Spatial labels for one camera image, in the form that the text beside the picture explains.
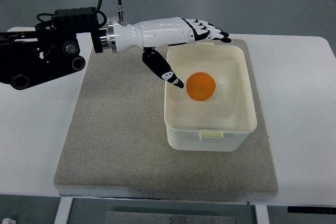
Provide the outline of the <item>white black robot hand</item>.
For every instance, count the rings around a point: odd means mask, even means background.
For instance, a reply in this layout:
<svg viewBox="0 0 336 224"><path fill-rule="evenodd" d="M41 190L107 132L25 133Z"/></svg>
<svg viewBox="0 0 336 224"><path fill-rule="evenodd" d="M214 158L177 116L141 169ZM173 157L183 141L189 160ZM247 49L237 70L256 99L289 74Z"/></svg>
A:
<svg viewBox="0 0 336 224"><path fill-rule="evenodd" d="M220 40L230 43L229 34L199 19L165 18L123 24L110 18L99 28L103 49L126 52L132 47L143 50L142 61L160 79L179 88L184 83L176 76L156 47L183 45L199 40Z"/></svg>

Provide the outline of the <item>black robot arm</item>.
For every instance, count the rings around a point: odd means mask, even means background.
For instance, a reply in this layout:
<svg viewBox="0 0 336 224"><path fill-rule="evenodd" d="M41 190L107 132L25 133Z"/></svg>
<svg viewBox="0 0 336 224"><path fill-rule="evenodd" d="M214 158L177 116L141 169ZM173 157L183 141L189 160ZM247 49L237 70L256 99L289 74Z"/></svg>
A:
<svg viewBox="0 0 336 224"><path fill-rule="evenodd" d="M95 7L59 9L41 20L33 31L1 33L1 83L24 90L81 71L77 34L90 33L102 52Z"/></svg>

